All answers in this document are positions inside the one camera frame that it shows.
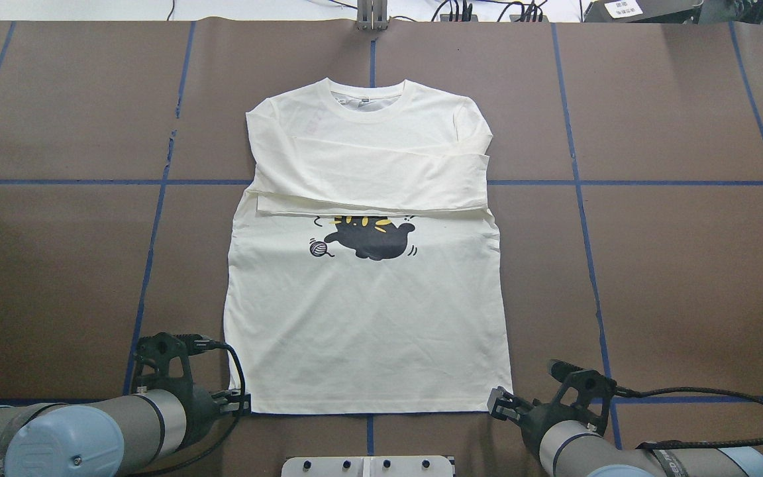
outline brown table surface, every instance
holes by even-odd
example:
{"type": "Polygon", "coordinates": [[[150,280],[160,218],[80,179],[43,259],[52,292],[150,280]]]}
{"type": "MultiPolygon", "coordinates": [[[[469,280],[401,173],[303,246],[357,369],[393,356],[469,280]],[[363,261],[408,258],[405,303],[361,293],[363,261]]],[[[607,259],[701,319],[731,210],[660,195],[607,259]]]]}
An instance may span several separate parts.
{"type": "MultiPolygon", "coordinates": [[[[482,109],[518,395],[550,398],[558,357],[633,389],[763,396],[763,27],[203,19],[0,22],[0,403],[119,396],[137,336],[221,335],[243,113],[326,76],[482,109]]],[[[193,372],[225,386],[221,355],[193,372]]],[[[733,399],[613,411],[624,448],[763,435],[733,399]]],[[[542,475],[482,413],[256,415],[173,475],[366,454],[542,475]]]]}

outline label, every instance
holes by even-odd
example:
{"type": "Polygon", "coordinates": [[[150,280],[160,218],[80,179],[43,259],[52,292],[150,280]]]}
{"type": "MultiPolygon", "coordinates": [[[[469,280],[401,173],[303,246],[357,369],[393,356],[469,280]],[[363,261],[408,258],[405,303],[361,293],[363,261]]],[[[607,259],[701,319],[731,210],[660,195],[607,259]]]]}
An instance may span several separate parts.
{"type": "Polygon", "coordinates": [[[608,10],[608,15],[611,15],[611,18],[633,17],[644,13],[636,0],[606,3],[605,9],[608,10]]]}
{"type": "Polygon", "coordinates": [[[690,477],[685,466],[670,450],[654,449],[652,453],[658,459],[667,477],[690,477]]]}

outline light blue joint cap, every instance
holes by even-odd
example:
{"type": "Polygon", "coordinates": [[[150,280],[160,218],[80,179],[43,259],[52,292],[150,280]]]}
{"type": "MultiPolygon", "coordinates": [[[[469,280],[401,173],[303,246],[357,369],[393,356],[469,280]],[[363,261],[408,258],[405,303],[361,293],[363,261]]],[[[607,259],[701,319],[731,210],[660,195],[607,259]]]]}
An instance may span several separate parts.
{"type": "Polygon", "coordinates": [[[16,433],[5,454],[8,477],[113,477],[125,442],[116,421],[94,407],[67,405],[16,433]]]}
{"type": "Polygon", "coordinates": [[[748,477],[763,477],[763,455],[752,447],[726,447],[720,449],[738,467],[744,471],[748,477]]]}
{"type": "Polygon", "coordinates": [[[642,468],[633,465],[606,465],[600,467],[587,475],[587,477],[655,477],[642,468]]]}

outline white t-shirt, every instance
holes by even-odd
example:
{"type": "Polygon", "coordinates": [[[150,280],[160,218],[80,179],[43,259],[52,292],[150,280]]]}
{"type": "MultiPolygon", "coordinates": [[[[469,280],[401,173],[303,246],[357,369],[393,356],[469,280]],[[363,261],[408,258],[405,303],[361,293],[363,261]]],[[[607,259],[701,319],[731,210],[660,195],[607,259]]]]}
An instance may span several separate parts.
{"type": "Polygon", "coordinates": [[[511,389],[476,104],[322,79],[246,120],[224,327],[252,410],[485,411],[511,389]]]}

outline wire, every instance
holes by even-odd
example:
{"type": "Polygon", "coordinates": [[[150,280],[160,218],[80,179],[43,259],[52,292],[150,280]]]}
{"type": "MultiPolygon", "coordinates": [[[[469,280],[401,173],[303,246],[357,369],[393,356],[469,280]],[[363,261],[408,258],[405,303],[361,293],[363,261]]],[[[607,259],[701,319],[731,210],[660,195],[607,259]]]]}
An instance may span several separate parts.
{"type": "Polygon", "coordinates": [[[442,9],[443,5],[446,5],[447,3],[449,3],[449,0],[443,0],[440,5],[437,5],[437,9],[435,10],[434,15],[432,15],[432,19],[430,19],[430,21],[434,21],[434,19],[437,18],[437,13],[440,13],[440,9],[442,9]]]}
{"type": "MultiPolygon", "coordinates": [[[[615,395],[622,396],[623,398],[648,398],[649,396],[657,396],[661,394],[671,394],[676,392],[693,392],[700,394],[715,394],[720,396],[733,396],[734,398],[745,399],[756,404],[763,405],[763,399],[758,396],[752,396],[740,392],[730,392],[729,390],[718,390],[713,388],[695,388],[695,387],[678,387],[678,388],[666,388],[661,390],[651,390],[651,392],[636,392],[636,390],[630,390],[623,386],[617,386],[615,395]]],[[[755,439],[744,439],[737,441],[696,441],[696,442],[680,442],[680,441],[663,441],[663,442],[644,442],[638,449],[717,449],[720,447],[753,447],[763,446],[763,437],[755,439]]]]}
{"type": "Polygon", "coordinates": [[[497,22],[502,21],[503,15],[505,15],[505,12],[507,12],[512,5],[520,5],[520,18],[523,18],[524,11],[526,10],[526,5],[524,5],[522,2],[508,2],[505,4],[505,8],[502,9],[502,12],[500,12],[499,18],[496,19],[497,22]]]}
{"type": "Polygon", "coordinates": [[[357,6],[354,6],[354,5],[350,5],[350,4],[348,4],[348,3],[343,3],[343,2],[337,2],[337,0],[329,0],[329,2],[331,2],[331,3],[337,3],[338,5],[342,5],[343,7],[348,7],[348,8],[354,9],[354,10],[357,10],[357,9],[358,9],[358,7],[357,7],[357,6]]]}
{"type": "MultiPolygon", "coordinates": [[[[233,347],[230,346],[230,344],[227,343],[221,343],[216,345],[216,348],[220,348],[221,350],[227,350],[231,355],[231,360],[234,362],[234,366],[237,369],[237,374],[240,376],[240,396],[242,399],[246,399],[246,378],[243,377],[243,369],[240,366],[240,359],[237,357],[237,353],[234,350],[233,347]]],[[[206,458],[206,456],[209,456],[210,453],[214,452],[217,447],[219,447],[231,434],[231,431],[234,431],[234,428],[237,426],[237,423],[240,421],[240,417],[243,415],[243,401],[240,402],[241,408],[237,411],[235,411],[234,420],[231,421],[231,424],[228,426],[228,429],[225,429],[225,432],[223,435],[220,436],[220,439],[217,439],[217,441],[214,442],[214,444],[211,445],[211,447],[203,450],[199,455],[194,456],[194,458],[189,458],[185,460],[184,462],[179,462],[179,464],[171,465],[167,468],[159,468],[158,470],[151,470],[148,472],[140,472],[138,474],[128,474],[128,477],[149,477],[151,475],[161,475],[161,474],[167,474],[168,472],[173,472],[175,470],[178,470],[179,468],[185,468],[188,465],[195,464],[195,462],[199,462],[200,460],[206,458]]]]}

